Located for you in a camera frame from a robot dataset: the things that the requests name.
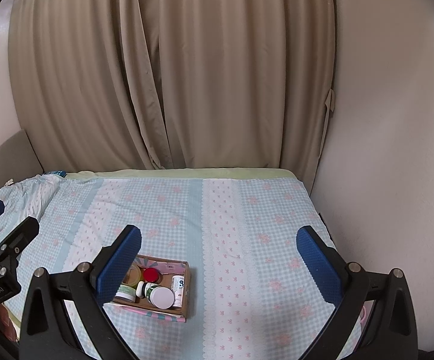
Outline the red round lid jar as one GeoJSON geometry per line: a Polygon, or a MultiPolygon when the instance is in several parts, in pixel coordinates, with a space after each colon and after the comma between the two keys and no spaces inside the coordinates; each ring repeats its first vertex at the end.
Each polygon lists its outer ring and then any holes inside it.
{"type": "Polygon", "coordinates": [[[148,267],[143,270],[142,273],[143,280],[147,283],[158,284],[162,280],[162,275],[160,271],[154,267],[148,267]]]}

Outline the white crumpled blanket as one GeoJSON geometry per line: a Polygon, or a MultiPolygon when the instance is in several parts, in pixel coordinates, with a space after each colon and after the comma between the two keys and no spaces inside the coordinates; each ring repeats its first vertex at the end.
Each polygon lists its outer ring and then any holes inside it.
{"type": "Polygon", "coordinates": [[[5,205],[0,215],[0,243],[26,217],[40,220],[63,180],[58,175],[37,175],[0,188],[5,205]]]}

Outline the white bottle blue label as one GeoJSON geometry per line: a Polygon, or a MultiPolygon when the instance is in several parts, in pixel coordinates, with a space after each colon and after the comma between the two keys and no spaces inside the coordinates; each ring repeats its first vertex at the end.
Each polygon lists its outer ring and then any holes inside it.
{"type": "Polygon", "coordinates": [[[172,277],[171,290],[175,297],[173,306],[175,308],[181,308],[185,291],[185,277],[183,275],[174,275],[172,277]]]}

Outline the beige curtain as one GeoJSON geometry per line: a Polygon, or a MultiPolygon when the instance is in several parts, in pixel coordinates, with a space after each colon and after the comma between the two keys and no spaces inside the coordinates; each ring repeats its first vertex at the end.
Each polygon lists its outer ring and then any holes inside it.
{"type": "Polygon", "coordinates": [[[270,167],[314,184],[334,0],[14,0],[9,76],[45,170],[270,167]]]}

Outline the blue checkered bed sheet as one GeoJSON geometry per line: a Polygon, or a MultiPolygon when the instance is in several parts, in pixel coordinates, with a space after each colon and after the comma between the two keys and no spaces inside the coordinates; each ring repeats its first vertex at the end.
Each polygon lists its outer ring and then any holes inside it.
{"type": "Polygon", "coordinates": [[[304,226],[325,243],[330,236],[295,178],[63,179],[18,281],[27,287],[38,267],[65,272],[91,261],[137,226],[144,255],[191,270],[185,322],[105,305],[141,359],[297,359],[333,312],[297,252],[304,226]]]}

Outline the green label white jar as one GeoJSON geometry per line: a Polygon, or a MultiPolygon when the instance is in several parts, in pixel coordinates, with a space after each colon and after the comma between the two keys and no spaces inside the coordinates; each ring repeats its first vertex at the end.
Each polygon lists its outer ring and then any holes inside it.
{"type": "Polygon", "coordinates": [[[121,283],[115,294],[115,297],[126,302],[135,302],[137,298],[136,289],[121,283]]]}

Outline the green jar white lid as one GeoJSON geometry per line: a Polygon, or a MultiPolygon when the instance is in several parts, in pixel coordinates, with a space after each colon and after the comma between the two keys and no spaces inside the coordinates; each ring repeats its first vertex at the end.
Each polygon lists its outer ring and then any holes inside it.
{"type": "Polygon", "coordinates": [[[172,308],[175,297],[171,289],[156,283],[145,285],[145,298],[155,308],[167,310],[172,308]]]}

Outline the grey headboard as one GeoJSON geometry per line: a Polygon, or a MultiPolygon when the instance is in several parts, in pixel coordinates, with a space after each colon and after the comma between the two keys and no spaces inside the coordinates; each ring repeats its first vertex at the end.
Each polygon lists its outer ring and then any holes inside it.
{"type": "Polygon", "coordinates": [[[10,179],[19,182],[43,173],[25,130],[0,145],[0,188],[10,179]]]}

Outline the small white black bottle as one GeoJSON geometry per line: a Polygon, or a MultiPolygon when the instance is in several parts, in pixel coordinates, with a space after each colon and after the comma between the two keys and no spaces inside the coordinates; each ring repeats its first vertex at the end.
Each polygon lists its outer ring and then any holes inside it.
{"type": "Polygon", "coordinates": [[[138,284],[137,284],[137,288],[136,288],[136,296],[140,299],[143,299],[145,297],[145,281],[141,280],[138,284]]]}

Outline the blue item at bedhead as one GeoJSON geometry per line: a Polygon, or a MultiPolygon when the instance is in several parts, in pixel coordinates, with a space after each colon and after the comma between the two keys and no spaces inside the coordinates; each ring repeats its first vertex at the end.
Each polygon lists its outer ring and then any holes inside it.
{"type": "Polygon", "coordinates": [[[60,176],[62,178],[65,178],[67,173],[65,171],[52,171],[49,172],[49,175],[55,175],[55,176],[60,176]]]}

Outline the clear tape roll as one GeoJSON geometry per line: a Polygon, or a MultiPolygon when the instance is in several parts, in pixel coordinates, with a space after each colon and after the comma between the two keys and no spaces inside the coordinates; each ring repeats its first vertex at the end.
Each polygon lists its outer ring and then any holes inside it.
{"type": "Polygon", "coordinates": [[[142,270],[140,267],[134,262],[131,264],[131,267],[128,269],[127,274],[124,276],[122,283],[129,287],[137,287],[137,284],[142,281],[142,270]]]}

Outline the cardboard box pink lining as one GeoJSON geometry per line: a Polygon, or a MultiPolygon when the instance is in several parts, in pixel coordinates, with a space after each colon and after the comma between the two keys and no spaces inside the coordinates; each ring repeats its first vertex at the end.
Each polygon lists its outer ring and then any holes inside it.
{"type": "Polygon", "coordinates": [[[184,323],[188,313],[189,264],[137,255],[113,303],[160,320],[184,323]]]}

